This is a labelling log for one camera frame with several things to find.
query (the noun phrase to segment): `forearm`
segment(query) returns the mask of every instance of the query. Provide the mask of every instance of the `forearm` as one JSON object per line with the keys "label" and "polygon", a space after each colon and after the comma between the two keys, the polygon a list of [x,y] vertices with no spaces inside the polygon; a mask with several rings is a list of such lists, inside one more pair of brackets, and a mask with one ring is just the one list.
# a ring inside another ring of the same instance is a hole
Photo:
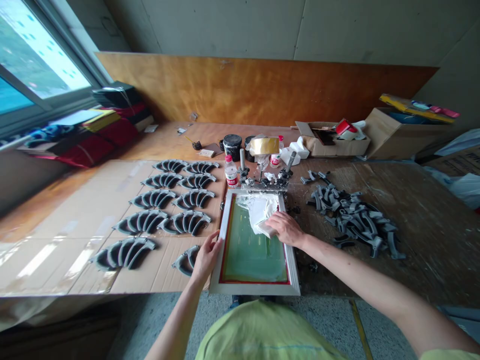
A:
{"label": "forearm", "polygon": [[145,360],[183,360],[203,284],[190,280]]}
{"label": "forearm", "polygon": [[420,356],[432,349],[476,353],[479,346],[419,295],[364,262],[306,235],[303,251],[325,266],[367,303],[390,318]]}

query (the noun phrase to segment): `person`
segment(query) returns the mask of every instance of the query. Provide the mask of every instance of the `person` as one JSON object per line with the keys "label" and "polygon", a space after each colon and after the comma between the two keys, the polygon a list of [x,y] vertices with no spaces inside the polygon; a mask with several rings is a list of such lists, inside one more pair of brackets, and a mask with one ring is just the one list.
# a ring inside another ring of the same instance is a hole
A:
{"label": "person", "polygon": [[[480,360],[480,345],[413,291],[357,258],[304,233],[286,212],[266,222],[278,239],[296,247],[392,320],[421,360]],[[185,357],[200,294],[217,261],[219,231],[200,248],[193,274],[146,360]],[[302,316],[286,306],[256,300],[223,315],[203,338],[196,359],[345,359]]]}

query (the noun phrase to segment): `window frame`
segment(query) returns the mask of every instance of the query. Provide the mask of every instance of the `window frame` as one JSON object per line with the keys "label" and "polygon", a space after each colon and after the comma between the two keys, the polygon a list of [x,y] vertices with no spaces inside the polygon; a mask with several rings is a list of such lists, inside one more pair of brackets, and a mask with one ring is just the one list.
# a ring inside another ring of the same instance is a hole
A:
{"label": "window frame", "polygon": [[0,115],[0,138],[21,133],[31,127],[43,126],[46,122],[57,117],[95,106],[97,103],[90,96],[91,90],[109,84],[85,50],[75,40],[67,24],[48,0],[22,1],[77,66],[91,86],[42,99],[8,69],[0,65],[0,76],[35,104]]}
{"label": "window frame", "polygon": [[[238,195],[247,195],[247,190],[229,189],[225,196],[225,208],[223,209],[223,216],[221,218],[220,235],[219,238],[224,239],[218,254],[218,261],[211,273],[209,292],[211,294],[230,294],[230,295],[281,295],[281,296],[300,296],[300,283],[297,271],[297,262],[295,260],[294,248],[290,245],[283,244],[283,251],[285,253],[285,262],[288,274],[289,284],[278,283],[224,283],[220,282],[220,275],[222,272],[225,246],[228,239],[228,227],[230,219],[230,211],[232,210],[233,197]],[[285,211],[284,197],[281,193],[278,196],[278,208],[280,211]]]}

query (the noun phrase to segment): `green mesh screen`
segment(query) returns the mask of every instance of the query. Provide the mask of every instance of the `green mesh screen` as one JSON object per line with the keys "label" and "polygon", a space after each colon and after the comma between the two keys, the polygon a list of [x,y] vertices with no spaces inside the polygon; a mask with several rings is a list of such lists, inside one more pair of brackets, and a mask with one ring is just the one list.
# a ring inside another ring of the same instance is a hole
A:
{"label": "green mesh screen", "polygon": [[251,226],[249,211],[237,204],[233,196],[225,256],[220,282],[288,283],[283,244],[276,236],[271,239],[256,235]]}

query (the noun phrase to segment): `wooden table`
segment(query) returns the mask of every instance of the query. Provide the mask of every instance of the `wooden table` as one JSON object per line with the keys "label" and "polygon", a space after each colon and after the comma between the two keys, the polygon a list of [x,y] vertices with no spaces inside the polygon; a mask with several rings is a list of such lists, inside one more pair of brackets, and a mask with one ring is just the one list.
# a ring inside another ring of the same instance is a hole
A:
{"label": "wooden table", "polygon": [[[285,145],[296,141],[298,130],[285,127],[233,124],[170,122],[156,132],[142,134],[129,148],[111,159],[121,160],[196,160],[197,151],[176,127],[187,129],[185,135],[205,146],[227,134],[243,139],[250,135],[283,135]],[[313,207],[305,202],[315,183],[303,185],[300,176],[307,170],[330,171],[329,179],[348,192],[361,191],[362,199],[377,206],[399,228],[399,249],[406,260],[392,260],[386,253],[370,258],[370,249],[362,244],[345,251],[364,260],[384,274],[407,285],[434,304],[479,307],[480,217],[469,210],[445,187],[415,163],[351,162],[334,159],[307,159],[294,166],[287,195],[290,214],[302,229],[330,242],[337,231]],[[44,189],[0,220],[0,244],[13,245],[24,239],[59,204],[91,178],[97,168],[73,171]],[[298,207],[299,213],[293,211]],[[308,255],[297,251],[298,274],[304,295],[352,296],[352,291]]]}

